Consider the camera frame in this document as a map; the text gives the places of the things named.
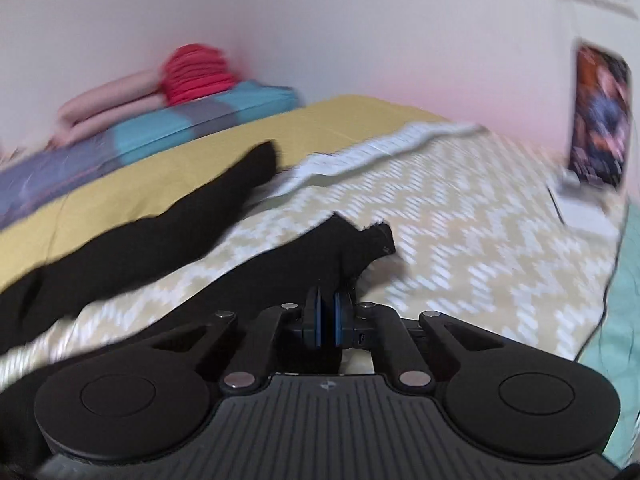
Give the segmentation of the black knit pants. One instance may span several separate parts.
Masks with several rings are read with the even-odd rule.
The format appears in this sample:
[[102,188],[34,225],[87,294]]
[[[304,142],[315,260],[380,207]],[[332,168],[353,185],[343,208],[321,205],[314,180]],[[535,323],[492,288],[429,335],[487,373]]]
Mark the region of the black knit pants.
[[110,229],[35,266],[2,290],[2,352],[29,344],[63,318],[76,318],[93,301],[131,292],[203,258],[277,170],[276,146],[262,142],[162,214]]

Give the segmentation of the beige zigzag patterned bedsheet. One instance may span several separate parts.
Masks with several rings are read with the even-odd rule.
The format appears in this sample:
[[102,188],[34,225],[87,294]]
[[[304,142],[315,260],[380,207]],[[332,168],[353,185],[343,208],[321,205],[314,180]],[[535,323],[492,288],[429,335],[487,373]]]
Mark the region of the beige zigzag patterned bedsheet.
[[227,273],[331,214],[384,221],[396,252],[361,275],[359,295],[405,318],[439,310],[573,359],[603,313],[618,239],[566,226],[549,188],[551,155],[488,131],[435,136],[414,151],[267,200],[201,260],[98,301],[6,352],[8,386],[37,367],[129,336]]

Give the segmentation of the teal patterned mat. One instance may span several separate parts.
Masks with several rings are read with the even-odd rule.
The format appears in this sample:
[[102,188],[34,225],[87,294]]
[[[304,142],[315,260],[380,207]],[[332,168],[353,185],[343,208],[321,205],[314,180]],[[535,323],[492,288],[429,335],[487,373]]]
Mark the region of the teal patterned mat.
[[639,458],[639,206],[627,209],[605,312],[578,361],[603,375],[620,398],[620,417],[604,455],[623,467]]

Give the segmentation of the red folded clothes stack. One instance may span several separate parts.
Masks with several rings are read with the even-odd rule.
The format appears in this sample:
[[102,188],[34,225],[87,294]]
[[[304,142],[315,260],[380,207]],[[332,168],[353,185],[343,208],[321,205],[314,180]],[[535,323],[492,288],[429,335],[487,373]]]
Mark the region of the red folded clothes stack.
[[178,48],[160,71],[160,86],[169,106],[225,92],[239,82],[224,52],[207,44],[186,44]]

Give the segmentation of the yellow quilted blanket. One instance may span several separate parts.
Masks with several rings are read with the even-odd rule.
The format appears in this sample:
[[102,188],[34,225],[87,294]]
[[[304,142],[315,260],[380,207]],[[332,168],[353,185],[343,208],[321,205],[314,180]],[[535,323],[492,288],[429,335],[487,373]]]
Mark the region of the yellow quilted blanket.
[[1,284],[11,285],[115,226],[161,214],[264,141],[276,142],[281,165],[291,167],[309,154],[341,151],[407,122],[441,119],[413,106],[338,96],[179,145],[76,188],[4,229]]

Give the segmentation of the pink folded blanket upper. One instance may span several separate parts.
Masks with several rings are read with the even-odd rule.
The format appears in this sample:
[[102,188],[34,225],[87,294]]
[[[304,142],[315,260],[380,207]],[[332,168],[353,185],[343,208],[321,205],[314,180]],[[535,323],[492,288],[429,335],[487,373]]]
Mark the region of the pink folded blanket upper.
[[58,110],[58,119],[74,124],[96,114],[145,98],[160,90],[159,70],[143,72],[112,80],[67,101]]

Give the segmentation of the pink folded blanket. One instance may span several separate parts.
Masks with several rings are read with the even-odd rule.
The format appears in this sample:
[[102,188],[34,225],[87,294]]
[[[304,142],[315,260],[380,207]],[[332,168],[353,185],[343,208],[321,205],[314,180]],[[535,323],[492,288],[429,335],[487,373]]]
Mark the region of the pink folded blanket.
[[154,112],[154,110],[160,110],[165,106],[165,97],[161,93],[155,93],[142,99],[104,110],[87,119],[78,120],[73,124],[69,119],[61,119],[53,136],[48,141],[47,150],[55,150],[56,148],[64,148],[64,146],[76,144],[111,128],[111,126],[119,122]]
[[67,101],[58,110],[58,119],[74,124],[96,114],[145,98],[160,90],[159,70],[143,72],[112,80]]

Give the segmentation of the pink folded blanket lower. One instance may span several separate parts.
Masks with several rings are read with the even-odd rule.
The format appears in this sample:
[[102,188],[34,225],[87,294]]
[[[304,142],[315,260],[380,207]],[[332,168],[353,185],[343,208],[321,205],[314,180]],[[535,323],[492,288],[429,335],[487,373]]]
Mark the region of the pink folded blanket lower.
[[154,110],[160,110],[165,106],[165,97],[161,93],[155,93],[142,99],[104,110],[87,119],[78,120],[73,124],[69,119],[61,119],[53,136],[48,141],[47,150],[55,150],[56,148],[64,148],[64,146],[76,144],[111,128],[111,126],[119,122],[154,112]]

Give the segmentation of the blue plaid folded quilt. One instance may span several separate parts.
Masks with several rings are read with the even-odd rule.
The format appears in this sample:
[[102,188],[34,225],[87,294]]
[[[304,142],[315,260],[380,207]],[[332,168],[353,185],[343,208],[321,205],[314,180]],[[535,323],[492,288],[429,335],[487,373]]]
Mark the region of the blue plaid folded quilt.
[[297,107],[294,89],[248,80],[213,96],[127,119],[67,148],[27,157],[1,173],[1,226],[5,229],[119,168]]

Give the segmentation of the colourful wall poster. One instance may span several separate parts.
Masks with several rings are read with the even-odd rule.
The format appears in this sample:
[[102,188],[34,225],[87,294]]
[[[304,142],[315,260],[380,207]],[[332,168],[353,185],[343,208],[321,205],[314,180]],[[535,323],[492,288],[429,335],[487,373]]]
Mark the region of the colourful wall poster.
[[575,101],[567,169],[582,183],[623,183],[630,129],[631,71],[618,54],[589,42],[575,44]]

